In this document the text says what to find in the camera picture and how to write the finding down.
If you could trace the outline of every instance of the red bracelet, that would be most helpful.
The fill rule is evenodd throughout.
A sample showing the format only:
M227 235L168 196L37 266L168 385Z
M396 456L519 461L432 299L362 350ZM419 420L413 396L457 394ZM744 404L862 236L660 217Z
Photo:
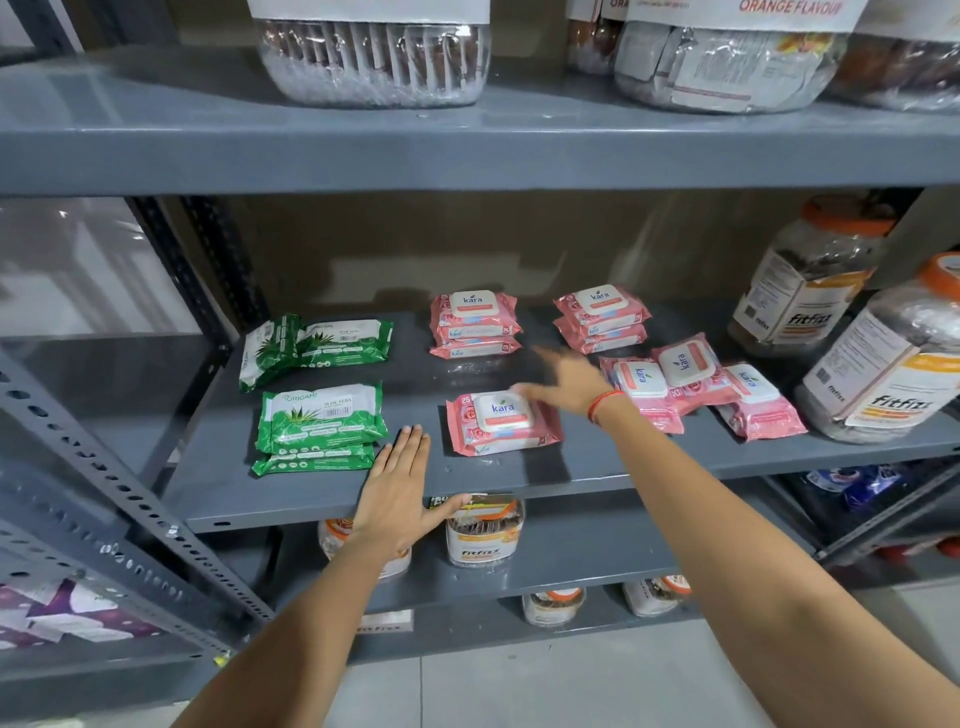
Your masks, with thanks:
M590 420L595 425L599 425L599 423L593 419L593 413L596 411L596 408L597 406L599 406L600 402L605 400L607 397L613 397L613 395L626 395L626 394L627 394L626 392L621 392L619 389L614 389L614 390L611 390L610 392L604 392L596 400L593 401L593 404L590 405L590 409L587 410L587 419Z

